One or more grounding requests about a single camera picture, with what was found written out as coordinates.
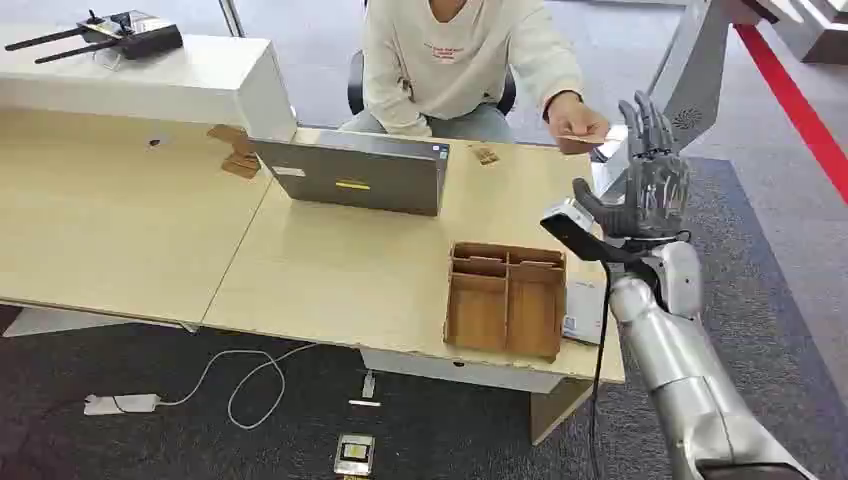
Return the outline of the person's hand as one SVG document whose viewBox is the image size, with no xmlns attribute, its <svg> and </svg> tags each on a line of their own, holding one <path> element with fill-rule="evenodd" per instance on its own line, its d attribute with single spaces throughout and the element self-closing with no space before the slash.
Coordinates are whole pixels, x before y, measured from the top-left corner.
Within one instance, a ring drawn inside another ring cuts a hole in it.
<svg viewBox="0 0 848 480">
<path fill-rule="evenodd" d="M 605 140 L 609 121 L 571 91 L 553 96 L 543 110 L 549 133 L 565 155 L 588 153 Z"/>
</svg>

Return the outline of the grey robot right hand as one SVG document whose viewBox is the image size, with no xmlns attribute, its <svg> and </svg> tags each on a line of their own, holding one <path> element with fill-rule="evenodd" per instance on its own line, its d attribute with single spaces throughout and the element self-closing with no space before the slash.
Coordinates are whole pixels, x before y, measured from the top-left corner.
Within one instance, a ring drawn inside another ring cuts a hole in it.
<svg viewBox="0 0 848 480">
<path fill-rule="evenodd" d="M 619 102 L 628 127 L 624 200 L 603 202 L 582 178 L 572 182 L 574 198 L 607 237 L 672 237 L 681 230 L 688 199 L 689 162 L 680 155 L 662 110 L 640 90 L 634 93 L 634 101 Z"/>
</svg>

